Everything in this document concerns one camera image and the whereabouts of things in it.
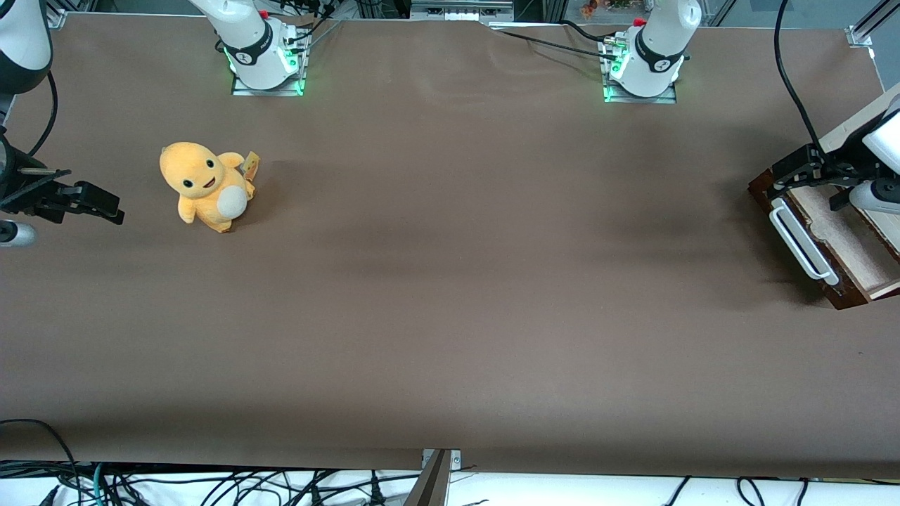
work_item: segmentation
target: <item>white handle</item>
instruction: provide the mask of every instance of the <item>white handle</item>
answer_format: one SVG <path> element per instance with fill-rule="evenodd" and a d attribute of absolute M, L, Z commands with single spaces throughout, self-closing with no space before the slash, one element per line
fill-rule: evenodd
<path fill-rule="evenodd" d="M 772 222 L 772 225 L 775 226 L 775 230 L 778 231 L 779 236 L 785 241 L 787 244 L 787 248 L 790 249 L 791 253 L 794 254 L 794 258 L 796 261 L 800 263 L 800 266 L 806 272 L 806 275 L 812 277 L 813 279 L 825 279 L 828 276 L 832 276 L 834 273 L 828 271 L 826 273 L 820 273 L 815 270 L 813 264 L 810 263 L 809 258 L 806 257 L 806 253 L 800 248 L 800 245 L 797 244 L 797 240 L 794 239 L 794 235 L 790 233 L 788 228 L 785 226 L 784 222 L 779 218 L 779 212 L 790 210 L 784 204 L 784 201 L 778 203 L 778 206 L 772 209 L 772 212 L 769 213 L 769 221 Z"/>

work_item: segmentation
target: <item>black band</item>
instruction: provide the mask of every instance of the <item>black band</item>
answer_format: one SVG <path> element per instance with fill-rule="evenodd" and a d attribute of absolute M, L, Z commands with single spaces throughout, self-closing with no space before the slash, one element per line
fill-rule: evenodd
<path fill-rule="evenodd" d="M 637 33 L 637 36 L 634 37 L 634 41 L 636 42 L 634 46 L 637 48 L 637 54 L 641 56 L 643 61 L 647 62 L 647 65 L 650 66 L 650 71 L 654 74 L 661 74 L 669 70 L 672 68 L 672 65 L 678 63 L 678 60 L 681 59 L 681 55 L 684 54 L 684 50 L 671 56 L 663 56 L 660 53 L 654 52 L 648 48 L 647 44 L 644 42 L 644 28 L 641 28 Z"/>
<path fill-rule="evenodd" d="M 237 61 L 241 65 L 251 66 L 257 63 L 257 58 L 259 55 L 265 53 L 269 46 L 272 45 L 272 25 L 269 23 L 264 23 L 265 25 L 265 33 L 263 33 L 263 38 L 257 41 L 255 44 L 249 45 L 246 48 L 233 48 L 228 44 L 224 44 L 225 50 L 231 57 Z"/>
<path fill-rule="evenodd" d="M 900 203 L 900 179 L 879 177 L 872 181 L 872 194 L 882 202 Z"/>

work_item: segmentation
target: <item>white floor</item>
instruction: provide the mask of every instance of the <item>white floor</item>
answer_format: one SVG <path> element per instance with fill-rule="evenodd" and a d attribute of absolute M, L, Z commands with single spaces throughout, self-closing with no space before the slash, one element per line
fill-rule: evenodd
<path fill-rule="evenodd" d="M 380 477 L 408 474 L 408 471 L 379 472 Z M 310 478 L 308 472 L 288 474 L 295 488 L 302 488 Z M 204 477 L 220 477 L 226 474 L 154 474 L 163 480 L 188 480 Z M 326 479 L 321 486 L 341 486 L 365 483 L 370 479 L 368 471 L 342 471 Z M 447 497 L 447 506 L 471 506 L 488 500 L 485 506 L 661 506 L 671 497 L 681 478 L 641 476 L 575 476 L 553 474 L 487 474 L 454 473 Z M 277 483 L 284 484 L 279 475 Z M 414 480 L 385 482 L 382 493 L 392 497 L 408 492 Z M 34 506 L 57 484 L 51 478 L 0 479 L 0 506 Z M 757 480 L 763 499 L 768 506 L 794 506 L 801 483 L 793 481 Z M 215 483 L 160 484 L 138 483 L 135 487 L 151 506 L 197 506 Z M 91 484 L 85 481 L 85 487 Z M 280 492 L 281 501 L 287 500 L 286 491 L 275 485 L 263 488 Z M 749 486 L 745 493 L 755 501 Z M 234 501 L 230 492 L 218 503 Z M 358 505 L 366 498 L 359 491 L 342 493 L 330 501 L 329 506 Z M 77 500 L 70 489 L 60 488 L 55 506 L 63 506 Z M 309 506 L 307 498 L 301 506 Z M 94 505 L 85 497 L 85 504 Z M 268 492 L 252 492 L 241 501 L 241 506 L 276 506 L 279 498 Z M 735 488 L 735 480 L 692 478 L 676 506 L 741 506 L 743 504 Z M 900 486 L 862 483 L 811 482 L 803 506 L 895 506 L 900 504 Z"/>

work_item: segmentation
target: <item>wooden drawer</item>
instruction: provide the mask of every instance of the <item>wooden drawer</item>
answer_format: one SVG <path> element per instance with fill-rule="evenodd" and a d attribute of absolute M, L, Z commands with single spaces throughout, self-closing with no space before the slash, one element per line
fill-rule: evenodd
<path fill-rule="evenodd" d="M 786 243 L 791 242 L 792 213 L 815 251 L 802 253 L 804 238 L 788 244 L 804 270 L 816 279 L 828 300 L 837 309 L 846 309 L 900 294 L 900 216 L 882 212 L 861 212 L 848 206 L 839 212 L 829 209 L 828 198 L 837 193 L 833 186 L 803 187 L 787 192 L 782 200 L 787 209 L 771 215 L 774 208 L 765 195 L 773 182 L 767 169 L 750 183 L 750 193 L 762 210 L 770 213 L 773 226 Z"/>

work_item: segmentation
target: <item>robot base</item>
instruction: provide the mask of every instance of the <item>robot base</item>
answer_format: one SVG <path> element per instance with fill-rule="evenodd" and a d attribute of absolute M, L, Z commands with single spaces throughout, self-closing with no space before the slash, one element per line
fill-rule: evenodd
<path fill-rule="evenodd" d="M 231 63 L 231 73 L 234 74 L 234 82 L 231 84 L 231 94 L 235 96 L 303 96 L 306 88 L 306 70 L 310 65 L 310 46 L 312 44 L 312 36 L 308 35 L 310 29 L 296 28 L 287 25 L 287 37 L 301 38 L 290 45 L 285 45 L 283 49 L 283 59 L 285 68 L 295 68 L 296 70 L 287 77 L 282 84 L 267 90 L 251 88 L 244 84 L 238 78 L 234 71 L 233 62 Z"/>
<path fill-rule="evenodd" d="M 642 97 L 628 93 L 622 85 L 614 80 L 610 74 L 614 68 L 622 64 L 623 57 L 626 56 L 623 51 L 625 48 L 617 43 L 618 35 L 615 38 L 607 37 L 603 42 L 597 43 L 597 49 L 600 54 L 608 54 L 616 57 L 615 60 L 600 59 L 600 70 L 603 72 L 603 101 L 604 102 L 621 102 L 628 104 L 675 104 L 675 84 L 672 83 L 666 88 L 666 91 L 660 95 L 653 97 Z"/>

